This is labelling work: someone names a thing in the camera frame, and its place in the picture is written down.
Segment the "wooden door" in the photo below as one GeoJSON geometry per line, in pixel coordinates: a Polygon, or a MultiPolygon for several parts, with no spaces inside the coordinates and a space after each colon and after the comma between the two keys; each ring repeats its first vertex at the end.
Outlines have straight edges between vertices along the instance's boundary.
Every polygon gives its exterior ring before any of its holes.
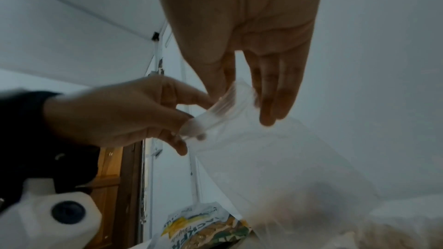
{"type": "Polygon", "coordinates": [[[91,198],[102,213],[102,223],[86,249],[127,249],[136,238],[128,235],[138,222],[141,142],[122,148],[102,148],[96,178],[88,184],[91,198]]]}

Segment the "black sleeve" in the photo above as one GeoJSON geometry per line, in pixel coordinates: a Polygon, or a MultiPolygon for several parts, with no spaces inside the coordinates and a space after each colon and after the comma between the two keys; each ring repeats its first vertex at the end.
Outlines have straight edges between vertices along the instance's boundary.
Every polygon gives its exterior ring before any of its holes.
{"type": "Polygon", "coordinates": [[[47,91],[0,97],[0,212],[20,200],[27,178],[53,178],[57,193],[74,191],[97,174],[100,148],[54,136],[43,118],[47,91]]]}

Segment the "white ceiling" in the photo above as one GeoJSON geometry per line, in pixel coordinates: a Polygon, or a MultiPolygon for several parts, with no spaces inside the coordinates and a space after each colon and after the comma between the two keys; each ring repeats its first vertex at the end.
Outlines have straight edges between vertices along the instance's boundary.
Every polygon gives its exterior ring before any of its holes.
{"type": "Polygon", "coordinates": [[[159,0],[0,0],[0,67],[83,85],[144,76],[159,0]]]}

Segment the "plastic bag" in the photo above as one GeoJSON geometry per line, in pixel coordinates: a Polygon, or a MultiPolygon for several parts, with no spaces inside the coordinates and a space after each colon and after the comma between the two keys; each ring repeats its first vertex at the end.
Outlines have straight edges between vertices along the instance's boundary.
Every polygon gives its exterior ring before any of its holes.
{"type": "Polygon", "coordinates": [[[195,204],[169,215],[148,249],[209,249],[222,243],[228,248],[250,232],[244,221],[238,221],[217,202],[195,204]]]}
{"type": "Polygon", "coordinates": [[[180,134],[267,248],[320,248],[378,206],[372,184],[299,121],[262,126],[255,98],[236,83],[180,134]]]}
{"type": "Polygon", "coordinates": [[[354,241],[359,249],[443,249],[443,219],[370,217],[354,241]]]}

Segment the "hand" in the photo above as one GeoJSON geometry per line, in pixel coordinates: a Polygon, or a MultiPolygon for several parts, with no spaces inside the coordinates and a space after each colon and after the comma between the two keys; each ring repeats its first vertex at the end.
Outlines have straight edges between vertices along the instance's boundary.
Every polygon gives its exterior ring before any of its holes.
{"type": "Polygon", "coordinates": [[[235,80],[243,50],[272,125],[297,96],[320,0],[161,0],[183,57],[216,100],[235,80]]]}
{"type": "Polygon", "coordinates": [[[177,133],[192,116],[177,110],[177,104],[209,109],[213,103],[204,92],[156,75],[56,96],[45,103],[43,114],[57,136],[78,144],[126,146],[154,137],[185,155],[186,144],[177,133]]]}

